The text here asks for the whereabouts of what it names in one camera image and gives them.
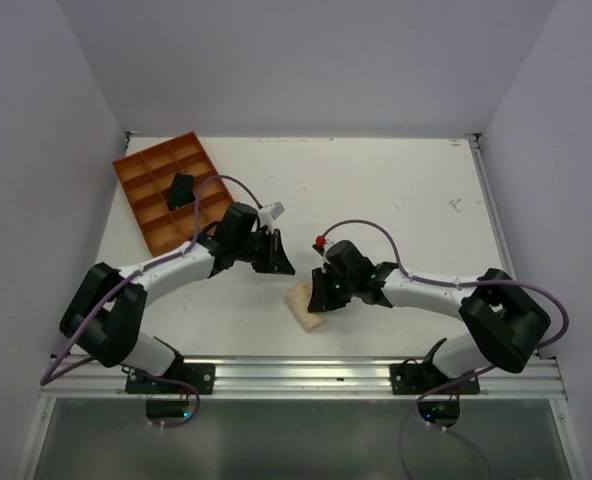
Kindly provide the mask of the cream beige underwear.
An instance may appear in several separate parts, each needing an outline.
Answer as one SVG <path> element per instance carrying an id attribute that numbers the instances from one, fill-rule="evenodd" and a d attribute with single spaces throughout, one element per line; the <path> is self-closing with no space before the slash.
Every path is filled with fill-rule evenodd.
<path id="1" fill-rule="evenodd" d="M 285 296 L 291 314 L 305 332 L 312 332 L 323 323 L 320 314 L 309 311 L 311 297 L 312 287 L 310 284 L 291 287 Z"/>

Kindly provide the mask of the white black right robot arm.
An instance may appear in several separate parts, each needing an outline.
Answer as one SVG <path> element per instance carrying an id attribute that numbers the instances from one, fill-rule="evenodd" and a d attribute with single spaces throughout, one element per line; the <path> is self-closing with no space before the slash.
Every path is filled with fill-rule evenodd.
<path id="1" fill-rule="evenodd" d="M 549 315 L 504 271 L 458 284 L 404 274 L 393 262 L 374 264 L 349 240 L 316 239 L 322 266 L 312 272 L 311 313 L 341 309 L 358 298 L 367 305 L 414 308 L 451 317 L 465 334 L 441 339 L 419 363 L 403 367 L 406 380 L 444 392 L 457 378 L 493 366 L 520 373 L 551 324 Z"/>

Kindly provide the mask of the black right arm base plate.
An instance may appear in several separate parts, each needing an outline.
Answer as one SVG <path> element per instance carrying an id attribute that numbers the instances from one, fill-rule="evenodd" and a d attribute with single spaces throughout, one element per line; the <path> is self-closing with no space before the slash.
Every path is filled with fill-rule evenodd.
<path id="1" fill-rule="evenodd" d="M 434 366 L 415 361 L 391 364 L 389 374 L 394 395 L 421 395 L 450 382 L 450 379 Z M 481 389 L 478 380 L 474 379 L 467 380 L 458 386 L 443 388 L 439 394 L 449 395 L 457 392 L 477 395 Z"/>

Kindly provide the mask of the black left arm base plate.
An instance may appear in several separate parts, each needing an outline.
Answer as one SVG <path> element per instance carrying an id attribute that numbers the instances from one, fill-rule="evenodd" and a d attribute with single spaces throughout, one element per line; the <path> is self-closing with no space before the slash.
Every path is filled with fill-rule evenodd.
<path id="1" fill-rule="evenodd" d="M 199 395 L 211 395 L 216 378 L 212 363 L 177 363 L 164 374 L 155 376 L 140 370 L 131 370 L 127 375 L 125 392 L 142 395 L 175 395 L 189 393 L 186 384 Z"/>

